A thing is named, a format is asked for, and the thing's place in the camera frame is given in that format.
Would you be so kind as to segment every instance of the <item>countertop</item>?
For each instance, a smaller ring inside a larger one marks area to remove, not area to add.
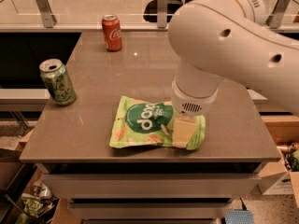
[[[220,84],[206,114],[206,139],[195,151],[174,147],[115,149],[109,139],[122,95],[169,101],[179,57],[167,32],[123,32],[123,48],[108,52],[101,31],[84,31],[66,67],[77,100],[50,99],[25,150],[23,162],[277,161],[279,153],[246,88]]]

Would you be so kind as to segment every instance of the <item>black office chair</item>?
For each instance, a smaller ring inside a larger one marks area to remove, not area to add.
[[[185,3],[189,3],[192,0],[185,0]],[[167,22],[170,22],[173,14],[183,6],[182,0],[168,0],[167,1]],[[145,21],[157,22],[158,13],[158,0],[152,0],[148,3],[144,10],[143,18]]]

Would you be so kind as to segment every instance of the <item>can top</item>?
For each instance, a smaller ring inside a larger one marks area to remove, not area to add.
[[[113,21],[116,20],[118,17],[116,15],[104,15],[103,20],[104,21]]]
[[[62,65],[62,62],[58,59],[49,59],[39,65],[39,69],[43,72],[53,72],[57,71]]]

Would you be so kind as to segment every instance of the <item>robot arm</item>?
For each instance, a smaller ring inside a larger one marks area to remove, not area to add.
[[[299,41],[263,27],[265,16],[263,0],[194,0],[175,13],[168,33],[181,58],[177,111],[205,114],[227,77],[299,115]]]

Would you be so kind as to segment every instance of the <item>green chip bag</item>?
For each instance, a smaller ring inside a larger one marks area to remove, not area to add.
[[[122,96],[112,129],[110,146],[171,147],[176,115],[178,112],[171,102],[152,104]],[[205,139],[205,117],[196,117],[194,121],[197,126],[186,146],[188,150],[199,148]]]

